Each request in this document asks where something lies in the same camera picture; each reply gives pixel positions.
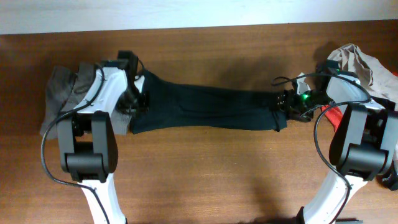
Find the dark green t-shirt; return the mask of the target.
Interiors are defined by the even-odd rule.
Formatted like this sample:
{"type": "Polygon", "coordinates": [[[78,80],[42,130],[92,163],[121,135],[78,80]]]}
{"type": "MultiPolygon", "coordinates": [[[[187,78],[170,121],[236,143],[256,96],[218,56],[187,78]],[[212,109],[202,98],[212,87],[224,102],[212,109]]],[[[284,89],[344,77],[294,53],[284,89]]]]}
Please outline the dark green t-shirt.
{"type": "Polygon", "coordinates": [[[149,106],[132,120],[134,134],[183,126],[250,131],[287,127],[287,116],[275,108],[276,93],[176,84],[148,70],[143,76],[142,90],[149,97],[149,106]]]}

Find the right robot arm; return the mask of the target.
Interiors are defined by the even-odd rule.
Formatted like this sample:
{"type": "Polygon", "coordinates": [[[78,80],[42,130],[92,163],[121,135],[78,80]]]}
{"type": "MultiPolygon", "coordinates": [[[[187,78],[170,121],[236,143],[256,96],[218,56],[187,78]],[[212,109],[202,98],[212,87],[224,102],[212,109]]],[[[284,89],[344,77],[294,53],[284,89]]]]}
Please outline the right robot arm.
{"type": "Polygon", "coordinates": [[[320,118],[333,109],[342,109],[343,117],[325,157],[318,143],[316,119],[313,130],[315,148],[329,168],[316,196],[302,207],[294,223],[341,223],[339,215],[351,197],[376,179],[397,190],[397,111],[396,104],[371,96],[354,72],[344,71],[337,61],[326,60],[311,74],[320,84],[311,89],[306,74],[295,78],[276,77],[273,86],[291,83],[293,88],[277,97],[276,107],[290,119],[307,122],[317,109],[320,118]]]}

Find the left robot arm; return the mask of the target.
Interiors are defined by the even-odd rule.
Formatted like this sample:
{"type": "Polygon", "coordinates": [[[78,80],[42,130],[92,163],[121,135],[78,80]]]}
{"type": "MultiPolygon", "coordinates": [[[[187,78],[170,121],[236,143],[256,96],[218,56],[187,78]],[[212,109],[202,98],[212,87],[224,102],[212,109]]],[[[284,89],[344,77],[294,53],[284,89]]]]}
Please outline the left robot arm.
{"type": "Polygon", "coordinates": [[[118,147],[111,115],[143,109],[141,67],[138,59],[96,64],[83,99],[55,120],[60,165],[72,178],[62,184],[82,189],[95,223],[127,223],[114,186],[118,147]]]}

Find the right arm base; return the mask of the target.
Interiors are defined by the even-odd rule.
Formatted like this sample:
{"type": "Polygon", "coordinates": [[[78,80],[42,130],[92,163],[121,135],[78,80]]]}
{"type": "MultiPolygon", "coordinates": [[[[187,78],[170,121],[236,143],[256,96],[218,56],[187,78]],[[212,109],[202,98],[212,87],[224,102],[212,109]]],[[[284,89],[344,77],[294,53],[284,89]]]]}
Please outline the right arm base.
{"type": "MultiPolygon", "coordinates": [[[[301,207],[298,211],[298,214],[294,218],[295,224],[304,224],[304,216],[303,216],[304,207],[301,207]]],[[[355,218],[345,218],[345,219],[337,219],[335,224],[363,224],[362,220],[358,220],[355,218]]]]}

